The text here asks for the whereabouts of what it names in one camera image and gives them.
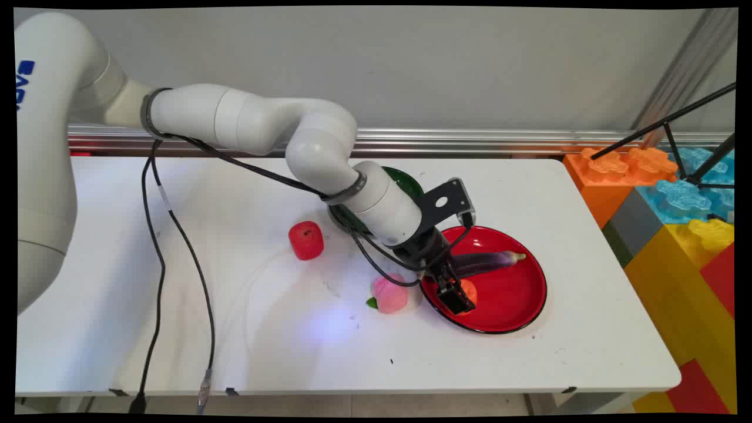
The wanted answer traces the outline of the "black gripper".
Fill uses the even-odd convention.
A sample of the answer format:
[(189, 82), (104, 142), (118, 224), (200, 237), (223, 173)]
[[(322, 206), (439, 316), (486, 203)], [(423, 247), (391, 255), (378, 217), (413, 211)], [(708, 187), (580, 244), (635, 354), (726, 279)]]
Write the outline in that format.
[(437, 277), (436, 294), (453, 315), (475, 310), (475, 284), (454, 271), (453, 246), (440, 230), (432, 228), (414, 236), (391, 252), (398, 265), (415, 271), (418, 278)]

